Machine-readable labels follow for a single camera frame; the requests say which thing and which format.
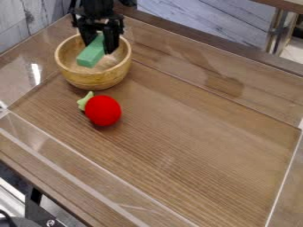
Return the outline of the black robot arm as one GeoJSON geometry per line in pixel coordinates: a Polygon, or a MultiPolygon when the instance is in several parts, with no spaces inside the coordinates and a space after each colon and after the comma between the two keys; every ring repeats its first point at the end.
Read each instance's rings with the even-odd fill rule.
{"type": "Polygon", "coordinates": [[[124,17],[113,11],[113,0],[70,0],[68,12],[84,44],[89,45],[101,32],[104,51],[114,52],[124,33],[124,17]]]}

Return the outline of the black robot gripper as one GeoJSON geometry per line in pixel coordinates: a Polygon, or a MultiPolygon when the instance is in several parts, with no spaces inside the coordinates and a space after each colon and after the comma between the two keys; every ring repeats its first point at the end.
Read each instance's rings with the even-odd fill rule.
{"type": "Polygon", "coordinates": [[[102,31],[105,52],[114,52],[124,32],[124,16],[112,9],[85,10],[82,6],[70,6],[69,14],[72,27],[78,29],[84,44],[89,45],[98,35],[97,31],[102,31]]]}

